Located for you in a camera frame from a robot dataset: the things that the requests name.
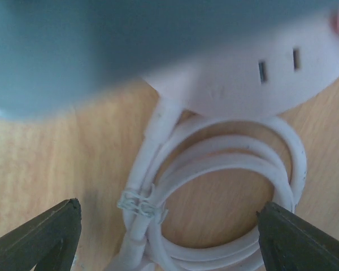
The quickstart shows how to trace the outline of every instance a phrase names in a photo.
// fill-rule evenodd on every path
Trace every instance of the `blurry blue object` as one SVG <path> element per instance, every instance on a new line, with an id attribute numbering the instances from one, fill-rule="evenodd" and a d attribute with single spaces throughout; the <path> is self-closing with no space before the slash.
<path id="1" fill-rule="evenodd" d="M 339 0 L 0 0 L 0 116 L 33 117 Z"/>

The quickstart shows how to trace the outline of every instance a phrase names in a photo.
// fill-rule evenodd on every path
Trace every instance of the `wood grain surface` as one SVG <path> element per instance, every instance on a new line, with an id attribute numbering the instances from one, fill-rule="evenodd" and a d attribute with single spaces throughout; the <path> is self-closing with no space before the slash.
<path id="1" fill-rule="evenodd" d="M 64 199 L 78 198 L 82 233 L 73 270 L 102 270 L 108 264 L 124 234 L 116 202 L 158 98 L 141 82 L 123 88 L 127 91 L 103 95 L 41 121 L 0 120 L 0 236 Z M 308 157 L 307 184 L 297 214 L 339 239 L 339 80 L 282 117 L 301 136 Z M 291 167 L 283 143 L 265 128 L 248 123 L 211 127 L 179 150 L 224 133 L 265 140 Z M 255 225 L 255 211 L 272 193 L 272 186 L 256 174 L 207 174 L 169 198 L 164 235 L 187 247 L 229 242 Z"/>

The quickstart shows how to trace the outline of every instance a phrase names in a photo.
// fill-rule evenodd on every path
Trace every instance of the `white power strip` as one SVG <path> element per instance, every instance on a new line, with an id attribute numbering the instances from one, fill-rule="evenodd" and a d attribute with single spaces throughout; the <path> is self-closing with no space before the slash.
<path id="1" fill-rule="evenodd" d="M 296 132 L 275 116 L 311 98 L 339 76 L 339 37 L 328 12 L 283 25 L 209 55 L 196 56 L 147 75 L 161 98 L 145 132 L 118 206 L 127 233 L 107 271 L 256 270 L 263 264 L 255 227 L 231 243 L 206 249 L 177 246 L 161 234 L 166 199 L 180 186 L 208 172 L 242 168 L 265 176 L 275 187 L 273 201 L 294 212 L 305 185 L 305 149 Z M 184 109 L 194 116 L 177 125 Z M 232 120 L 259 123 L 277 133 L 292 156 L 292 179 L 277 153 L 242 135 L 214 137 L 180 154 L 154 179 L 166 157 L 186 138 Z M 241 153 L 209 154 L 244 149 Z"/>

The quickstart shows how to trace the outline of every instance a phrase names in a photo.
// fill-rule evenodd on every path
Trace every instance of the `white cable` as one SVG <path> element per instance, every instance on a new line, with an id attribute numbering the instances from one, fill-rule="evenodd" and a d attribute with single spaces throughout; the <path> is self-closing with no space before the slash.
<path id="1" fill-rule="evenodd" d="M 252 121 L 277 133 L 292 157 L 290 185 L 286 168 L 277 153 L 265 143 L 242 135 L 223 135 L 201 141 L 180 154 L 162 174 L 154 188 L 155 175 L 167 156 L 193 133 L 228 119 L 194 116 L 176 126 L 182 108 L 160 100 L 146 130 L 146 139 L 131 170 L 120 200 L 127 234 L 121 251 L 107 271 L 154 270 L 150 260 L 165 271 L 256 270 L 263 264 L 257 227 L 243 237 L 213 248 L 177 246 L 161 233 L 166 199 L 180 186 L 208 172 L 241 168 L 265 176 L 275 187 L 273 201 L 294 212 L 306 178 L 306 155 L 296 132 L 283 120 L 273 117 Z M 243 149 L 248 154 L 209 154 Z"/>

